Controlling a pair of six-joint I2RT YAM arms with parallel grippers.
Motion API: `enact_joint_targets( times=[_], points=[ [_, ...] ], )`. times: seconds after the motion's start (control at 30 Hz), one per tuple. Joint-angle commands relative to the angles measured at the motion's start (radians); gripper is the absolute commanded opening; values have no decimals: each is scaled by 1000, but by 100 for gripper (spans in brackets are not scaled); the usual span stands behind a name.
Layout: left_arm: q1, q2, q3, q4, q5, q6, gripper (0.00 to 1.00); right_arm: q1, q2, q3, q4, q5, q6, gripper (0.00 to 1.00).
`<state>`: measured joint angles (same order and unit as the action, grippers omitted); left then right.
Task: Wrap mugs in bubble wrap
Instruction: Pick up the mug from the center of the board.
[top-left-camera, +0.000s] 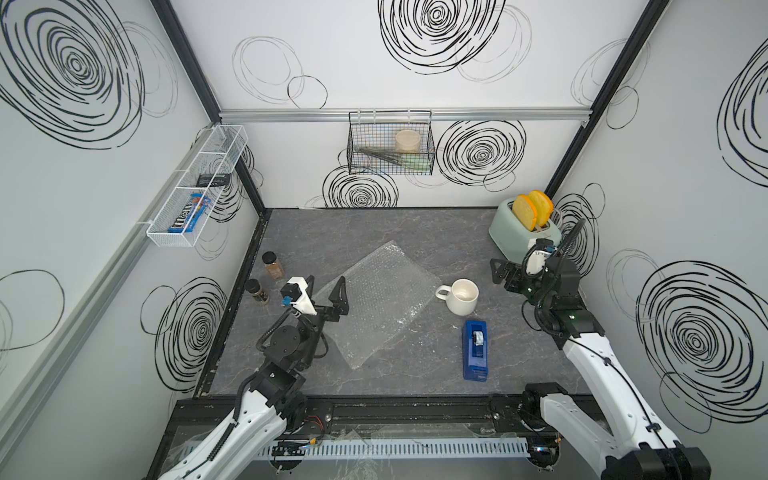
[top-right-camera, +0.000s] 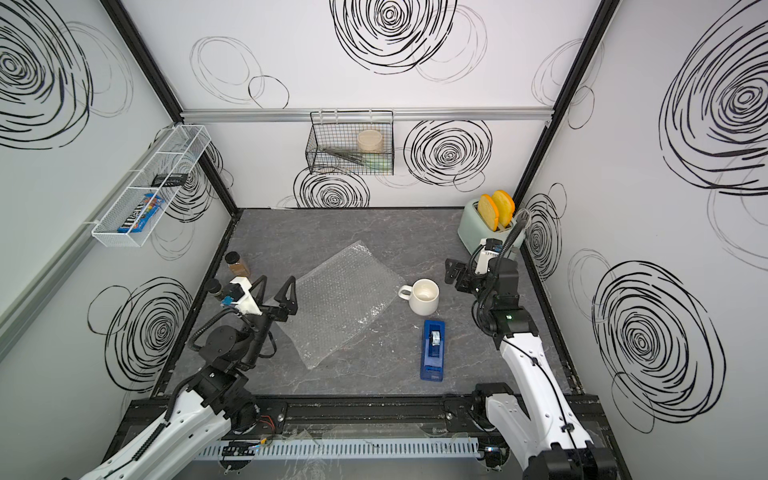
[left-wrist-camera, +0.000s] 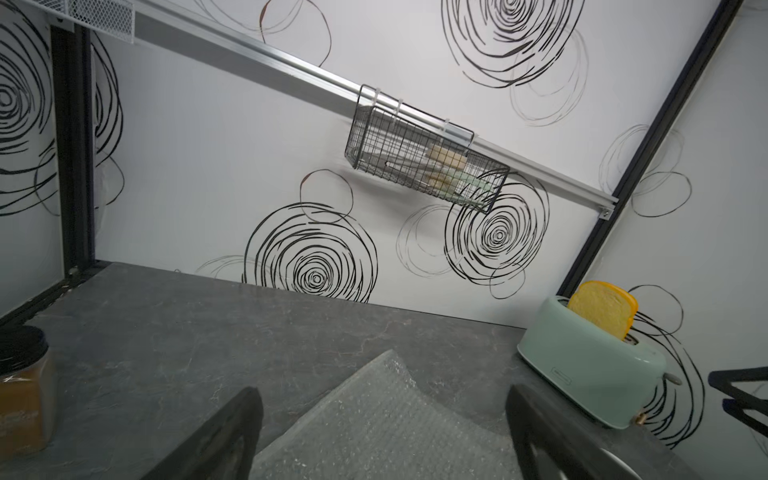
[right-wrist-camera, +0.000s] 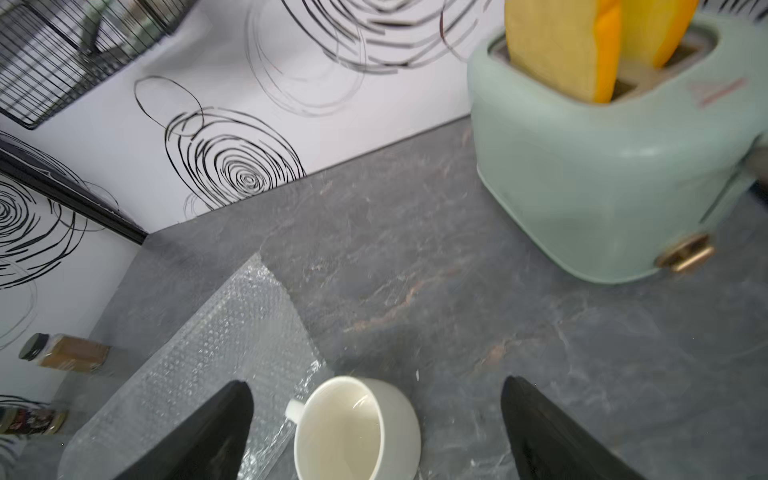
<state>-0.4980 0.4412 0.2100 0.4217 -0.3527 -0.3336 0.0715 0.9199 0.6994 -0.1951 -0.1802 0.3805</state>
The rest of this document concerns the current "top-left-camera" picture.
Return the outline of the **white ceramic mug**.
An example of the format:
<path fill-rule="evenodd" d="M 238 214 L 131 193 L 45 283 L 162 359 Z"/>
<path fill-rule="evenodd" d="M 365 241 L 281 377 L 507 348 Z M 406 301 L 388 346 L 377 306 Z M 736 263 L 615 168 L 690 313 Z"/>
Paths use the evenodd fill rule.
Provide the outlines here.
<path fill-rule="evenodd" d="M 435 297 L 444 301 L 453 314 L 469 316 L 475 311 L 479 298 L 479 288 L 471 280 L 458 279 L 451 285 L 438 287 L 435 291 Z"/>

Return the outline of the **clear bubble wrap sheet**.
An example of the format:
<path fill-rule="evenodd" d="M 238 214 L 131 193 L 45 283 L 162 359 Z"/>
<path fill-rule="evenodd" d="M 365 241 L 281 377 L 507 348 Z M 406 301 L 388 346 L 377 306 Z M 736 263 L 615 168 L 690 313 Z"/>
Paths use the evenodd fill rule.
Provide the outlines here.
<path fill-rule="evenodd" d="M 351 369 L 360 368 L 400 334 L 434 298 L 439 279 L 393 241 L 343 273 L 349 313 L 324 333 Z"/>

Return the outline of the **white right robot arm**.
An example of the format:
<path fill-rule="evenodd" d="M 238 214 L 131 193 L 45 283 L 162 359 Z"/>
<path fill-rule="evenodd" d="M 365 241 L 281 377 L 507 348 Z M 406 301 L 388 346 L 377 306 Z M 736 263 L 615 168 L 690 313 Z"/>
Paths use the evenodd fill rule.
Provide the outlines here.
<path fill-rule="evenodd" d="M 529 425 L 553 427 L 601 479 L 710 478 L 704 453 L 679 440 L 620 364 L 580 295 L 580 274 L 571 260 L 553 254 L 534 274 L 501 259 L 490 266 L 495 284 L 533 305 L 537 325 L 576 367 L 605 419 L 599 424 L 559 385 L 539 383 L 524 392 L 521 413 Z"/>

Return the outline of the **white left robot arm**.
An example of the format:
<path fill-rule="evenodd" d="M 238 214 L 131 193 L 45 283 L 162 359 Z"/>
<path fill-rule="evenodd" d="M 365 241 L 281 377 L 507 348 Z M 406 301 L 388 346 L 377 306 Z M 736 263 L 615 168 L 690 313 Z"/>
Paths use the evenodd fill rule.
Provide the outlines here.
<path fill-rule="evenodd" d="M 256 453 L 307 418 L 302 393 L 323 330 L 349 314 L 346 278 L 337 279 L 327 305 L 312 299 L 314 277 L 292 277 L 280 289 L 283 311 L 257 340 L 264 362 L 243 380 L 233 409 L 201 443 L 165 472 L 164 479 L 235 479 Z"/>

